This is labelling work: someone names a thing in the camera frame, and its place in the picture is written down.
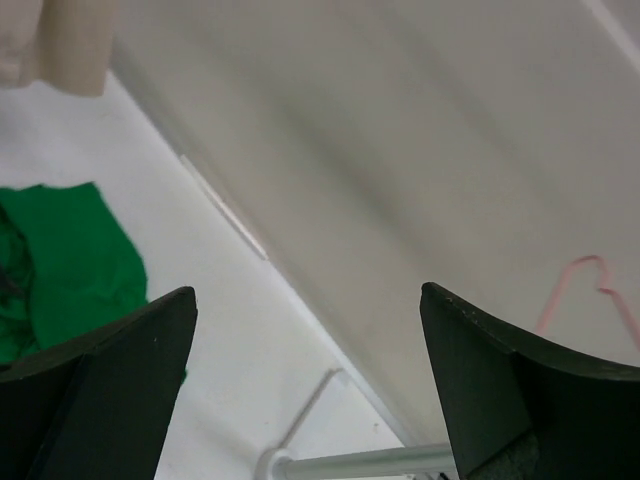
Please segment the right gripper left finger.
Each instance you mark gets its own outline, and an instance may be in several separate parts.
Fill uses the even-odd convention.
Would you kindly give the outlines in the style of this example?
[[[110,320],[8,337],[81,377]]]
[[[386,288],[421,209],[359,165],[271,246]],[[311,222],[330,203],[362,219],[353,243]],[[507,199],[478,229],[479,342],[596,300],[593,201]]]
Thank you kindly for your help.
[[[2,364],[2,478],[153,478],[197,316],[195,291],[185,286]]]

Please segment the metal clothes rack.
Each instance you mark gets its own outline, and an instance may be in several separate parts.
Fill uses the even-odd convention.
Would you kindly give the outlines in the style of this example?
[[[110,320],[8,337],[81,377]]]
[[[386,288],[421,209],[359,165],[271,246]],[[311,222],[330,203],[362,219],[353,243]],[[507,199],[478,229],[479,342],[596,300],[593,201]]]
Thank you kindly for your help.
[[[297,459],[291,450],[312,423],[313,416],[337,393],[352,383],[342,369],[328,371],[295,417],[279,445],[257,461],[256,479],[365,479],[411,475],[416,479],[447,478],[456,469],[451,447],[432,444],[368,452]]]

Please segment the beige ribbed garment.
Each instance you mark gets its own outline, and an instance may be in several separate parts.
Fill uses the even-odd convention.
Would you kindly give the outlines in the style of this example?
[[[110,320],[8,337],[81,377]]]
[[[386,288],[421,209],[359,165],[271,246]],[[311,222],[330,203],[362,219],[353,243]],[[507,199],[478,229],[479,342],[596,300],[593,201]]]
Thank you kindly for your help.
[[[1,3],[1,86],[36,81],[75,96],[103,94],[118,3],[10,0]]]

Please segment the green t shirt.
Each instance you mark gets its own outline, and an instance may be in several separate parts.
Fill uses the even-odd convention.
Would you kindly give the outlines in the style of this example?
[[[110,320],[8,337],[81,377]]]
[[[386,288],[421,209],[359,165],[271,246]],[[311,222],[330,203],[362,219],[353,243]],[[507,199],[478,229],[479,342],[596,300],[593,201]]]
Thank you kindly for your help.
[[[1,361],[145,306],[142,256],[93,183],[1,190]]]

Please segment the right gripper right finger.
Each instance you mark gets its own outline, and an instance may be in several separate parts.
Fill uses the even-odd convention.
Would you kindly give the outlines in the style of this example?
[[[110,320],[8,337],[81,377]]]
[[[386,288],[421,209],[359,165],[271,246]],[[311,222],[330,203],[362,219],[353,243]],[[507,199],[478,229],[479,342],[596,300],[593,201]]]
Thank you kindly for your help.
[[[639,370],[423,285],[420,315],[462,479],[636,479]]]

